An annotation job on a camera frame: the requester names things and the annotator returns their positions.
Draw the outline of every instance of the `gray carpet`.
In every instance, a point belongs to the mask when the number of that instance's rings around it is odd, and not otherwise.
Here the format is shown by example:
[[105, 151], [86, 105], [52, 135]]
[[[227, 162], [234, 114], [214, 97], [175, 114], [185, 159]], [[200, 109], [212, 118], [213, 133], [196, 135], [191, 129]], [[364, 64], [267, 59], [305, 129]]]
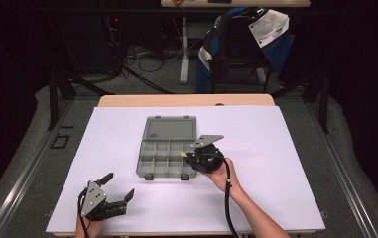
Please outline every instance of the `gray carpet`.
[[[157, 62], [144, 59], [144, 63], [154, 68]], [[180, 62], [177, 60], [166, 61], [163, 68], [157, 72], [143, 72], [138, 69], [136, 64], [132, 68], [172, 92], [194, 93], [195, 64], [193, 60], [189, 68], [189, 83], [185, 85], [181, 85], [178, 81]], [[272, 79], [269, 92], [278, 90], [280, 87], [280, 83], [275, 77], [276, 75]], [[97, 85], [116, 94], [158, 93], [135, 77], [126, 77], [123, 74], [114, 80]], [[56, 205], [74, 153], [92, 109], [97, 104], [97, 97], [93, 92], [79, 85], [76, 86], [76, 91], [79, 96], [72, 103], [59, 129], [55, 131], [60, 136], [69, 136], [66, 147], [45, 150], [41, 166], [0, 236], [53, 237], [52, 234], [45, 232], [50, 219], [47, 213]], [[350, 208], [344, 190], [339, 184], [339, 179], [336, 177], [329, 151], [318, 132], [319, 127], [313, 121], [314, 116], [309, 110], [310, 106], [304, 104], [298, 97], [301, 92], [302, 89], [298, 88], [276, 102], [281, 107], [287, 121], [317, 205], [327, 215], [327, 218], [324, 219], [326, 230], [302, 237], [365, 237]], [[35, 156], [47, 135], [46, 129], [50, 119], [47, 89], [44, 88], [40, 91], [37, 97], [39, 108], [34, 121], [18, 149], [17, 155], [0, 181], [0, 208], [16, 180], [21, 176], [21, 172]], [[330, 138], [342, 157], [356, 190], [363, 198], [363, 204], [368, 209], [368, 214], [378, 233], [378, 195], [356, 163], [347, 124], [342, 116], [341, 108], [335, 101], [329, 103], [328, 122]]]

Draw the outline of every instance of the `white table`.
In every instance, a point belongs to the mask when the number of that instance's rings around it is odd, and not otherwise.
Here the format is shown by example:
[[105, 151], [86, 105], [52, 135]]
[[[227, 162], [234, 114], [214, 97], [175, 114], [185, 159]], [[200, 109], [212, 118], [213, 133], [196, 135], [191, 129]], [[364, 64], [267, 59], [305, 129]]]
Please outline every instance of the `white table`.
[[[262, 96], [230, 95], [226, 100], [249, 98], [251, 101]], [[160, 101], [169, 98], [173, 103], [179, 100], [187, 104], [191, 104], [192, 98], [196, 106], [141, 107], [141, 102], [147, 103], [155, 96], [121, 97], [124, 104], [126, 100], [139, 98], [135, 102], [137, 107], [111, 107], [106, 100], [110, 107], [94, 108], [47, 232], [72, 235], [78, 195], [89, 180], [113, 172], [114, 178], [102, 187], [108, 194], [107, 201], [122, 200], [132, 188], [135, 194], [125, 216], [106, 221], [103, 235], [230, 234], [225, 220], [224, 194], [208, 178], [198, 174], [188, 181], [179, 178], [148, 181], [137, 176], [146, 118], [155, 115], [195, 116], [198, 135], [224, 135], [224, 139], [215, 143], [216, 147], [233, 159], [244, 188], [283, 229], [295, 233], [325, 229], [279, 107], [197, 103], [198, 99], [207, 98], [211, 103], [225, 101], [227, 95], [160, 96]], [[235, 229], [250, 233], [251, 228], [232, 201], [230, 210]]]

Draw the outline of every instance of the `black cable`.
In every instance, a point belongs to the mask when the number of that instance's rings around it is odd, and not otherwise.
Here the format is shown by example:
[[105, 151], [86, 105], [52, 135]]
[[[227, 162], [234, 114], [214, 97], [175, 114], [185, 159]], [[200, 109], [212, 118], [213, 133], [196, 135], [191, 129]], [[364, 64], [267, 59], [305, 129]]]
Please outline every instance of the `black cable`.
[[89, 238], [89, 233], [87, 232], [87, 228], [84, 224], [84, 220], [83, 220], [83, 217], [81, 216], [81, 212], [82, 212], [82, 198], [86, 195], [86, 192], [87, 192], [87, 188], [80, 193], [78, 199], [77, 199], [77, 216], [79, 217], [79, 220], [80, 220], [80, 224], [83, 228], [83, 232], [84, 232], [84, 237], [85, 238]]
[[92, 83], [92, 84], [97, 84], [97, 83], [101, 83], [101, 82], [106, 82], [106, 81], [111, 81], [112, 79], [118, 77], [121, 73], [121, 70], [119, 71], [114, 71], [114, 72], [111, 72], [110, 74], [104, 76], [104, 77], [101, 77], [101, 78], [96, 78], [96, 79], [87, 79], [86, 81]]
[[146, 85], [154, 88], [155, 90], [157, 91], [160, 91], [164, 94], [174, 94], [173, 92], [170, 92], [169, 90], [166, 90], [160, 86], [158, 86], [157, 84], [153, 83], [152, 81], [150, 81], [149, 79], [143, 77], [142, 75], [138, 74], [137, 72], [133, 71], [132, 69], [130, 69], [129, 67], [127, 66], [124, 66], [123, 67], [124, 70], [128, 71], [130, 74], [132, 74], [133, 76], [135, 76], [137, 79], [139, 79], [141, 82], [145, 83]]
[[155, 68], [155, 69], [152, 69], [152, 70], [147, 70], [147, 69], [142, 68], [142, 59], [139, 59], [138, 66], [139, 66], [139, 68], [140, 68], [142, 71], [144, 71], [144, 72], [156, 72], [156, 71], [159, 71], [161, 68], [163, 68], [164, 63], [165, 63], [165, 60], [163, 59], [162, 56], [159, 56], [159, 60], [161, 61], [160, 66], [157, 67], [157, 68]]
[[229, 170], [229, 165], [228, 162], [224, 158], [221, 158], [223, 162], [226, 165], [226, 186], [225, 186], [225, 217], [226, 217], [226, 222], [228, 223], [229, 229], [232, 232], [232, 235], [234, 237], [238, 237], [237, 232], [235, 231], [234, 225], [232, 224], [231, 220], [231, 214], [229, 213], [229, 192], [231, 190], [231, 172]]
[[111, 92], [107, 92], [91, 83], [89, 83], [88, 81], [86, 81], [85, 79], [81, 78], [79, 75], [77, 74], [74, 74], [68, 70], [62, 70], [62, 73], [67, 76], [69, 79], [73, 80], [74, 82], [76, 83], [79, 83], [81, 85], [83, 85], [84, 87], [86, 87], [87, 89], [97, 93], [98, 95], [114, 95], [114, 93], [111, 93]]

